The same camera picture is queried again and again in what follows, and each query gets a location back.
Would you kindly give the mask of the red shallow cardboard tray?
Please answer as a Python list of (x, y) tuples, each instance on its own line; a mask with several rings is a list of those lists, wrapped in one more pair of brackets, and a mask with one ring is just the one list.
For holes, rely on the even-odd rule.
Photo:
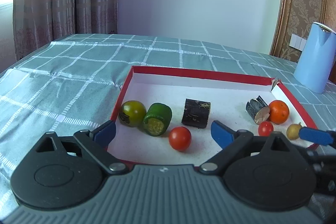
[(143, 164), (200, 165), (221, 150), (211, 136), (211, 128), (190, 127), (191, 144), (184, 152), (171, 148), (167, 134), (150, 136), (137, 128), (127, 127), (118, 121), (118, 112), (126, 101), (139, 101), (150, 107), (162, 103), (171, 108), (169, 129), (182, 125), (187, 99), (210, 104), (209, 122), (220, 121), (233, 130), (256, 133), (258, 126), (246, 111), (248, 101), (261, 97), (266, 103), (285, 102), (289, 118), (274, 126), (285, 133), (293, 123), (315, 128), (315, 123), (279, 80), (269, 77), (234, 73), (201, 71), (182, 68), (131, 67), (117, 98), (111, 118), (116, 121), (116, 136), (108, 151), (125, 162)]

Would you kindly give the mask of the brown longan fruit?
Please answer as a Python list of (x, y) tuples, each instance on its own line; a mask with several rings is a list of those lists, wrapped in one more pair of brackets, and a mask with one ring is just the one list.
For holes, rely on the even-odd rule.
[(291, 124), (286, 130), (286, 136), (289, 140), (296, 140), (299, 138), (299, 131), (302, 129), (300, 123)]

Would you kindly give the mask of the green cucumber piece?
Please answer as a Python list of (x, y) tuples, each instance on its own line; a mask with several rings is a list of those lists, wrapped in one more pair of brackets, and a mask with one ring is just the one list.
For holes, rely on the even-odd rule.
[(161, 136), (169, 127), (172, 116), (169, 106), (154, 103), (150, 106), (142, 121), (142, 128), (150, 136)]

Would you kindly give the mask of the dark sugarcane piece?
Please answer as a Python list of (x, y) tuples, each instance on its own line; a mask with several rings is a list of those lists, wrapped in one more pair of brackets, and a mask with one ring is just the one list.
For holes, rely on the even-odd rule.
[(197, 128), (206, 128), (210, 110), (210, 102), (186, 98), (182, 124)]
[(245, 109), (257, 125), (266, 121), (270, 116), (270, 108), (261, 96), (249, 100)]

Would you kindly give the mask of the light blue kettle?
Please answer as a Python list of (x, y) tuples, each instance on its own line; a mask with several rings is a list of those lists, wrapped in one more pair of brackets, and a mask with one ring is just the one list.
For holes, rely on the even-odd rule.
[(311, 91), (323, 93), (335, 59), (335, 31), (313, 22), (294, 78)]

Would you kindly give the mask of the teal checked bedsheet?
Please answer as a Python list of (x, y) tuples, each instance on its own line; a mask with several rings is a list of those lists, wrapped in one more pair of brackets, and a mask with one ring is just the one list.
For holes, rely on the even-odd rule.
[(1, 74), (1, 217), (17, 208), (10, 177), (48, 131), (71, 135), (108, 120), (133, 65), (280, 79), (320, 130), (335, 129), (335, 84), (314, 94), (291, 61), (198, 40), (76, 34), (58, 38)]

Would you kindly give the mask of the red cherry tomato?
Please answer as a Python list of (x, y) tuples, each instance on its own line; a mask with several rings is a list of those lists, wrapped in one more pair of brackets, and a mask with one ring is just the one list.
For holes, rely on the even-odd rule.
[(191, 133), (186, 127), (175, 127), (169, 132), (169, 144), (177, 151), (185, 151), (191, 144)]
[(258, 134), (260, 136), (269, 136), (274, 130), (274, 127), (271, 122), (264, 121), (261, 122), (258, 126)]

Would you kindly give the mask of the green tomato in tray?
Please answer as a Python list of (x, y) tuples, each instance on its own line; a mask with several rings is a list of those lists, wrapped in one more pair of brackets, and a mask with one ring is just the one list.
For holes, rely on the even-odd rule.
[(138, 127), (145, 115), (146, 107), (139, 101), (126, 101), (122, 104), (118, 117), (122, 124), (129, 127)]

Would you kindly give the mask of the white wall switch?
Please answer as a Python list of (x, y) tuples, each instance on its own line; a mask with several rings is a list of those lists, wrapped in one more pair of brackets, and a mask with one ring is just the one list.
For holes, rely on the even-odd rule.
[(296, 35), (296, 34), (291, 34), (290, 37), (290, 42), (289, 46), (298, 50), (298, 51), (303, 51), (304, 47), (306, 45), (306, 39)]

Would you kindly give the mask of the gold wall trim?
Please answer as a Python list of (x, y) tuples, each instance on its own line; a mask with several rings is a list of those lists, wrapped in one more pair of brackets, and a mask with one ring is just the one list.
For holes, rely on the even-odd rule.
[(270, 49), (270, 55), (272, 56), (280, 57), (281, 49), (286, 45), (285, 38), (289, 22), (290, 9), (291, 0), (281, 0), (272, 47)]

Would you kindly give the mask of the orange tangerine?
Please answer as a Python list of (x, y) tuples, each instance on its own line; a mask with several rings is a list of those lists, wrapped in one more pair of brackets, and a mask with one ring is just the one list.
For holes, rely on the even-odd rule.
[(274, 100), (269, 104), (270, 113), (269, 120), (275, 124), (283, 124), (289, 118), (289, 108), (287, 104), (281, 100)]

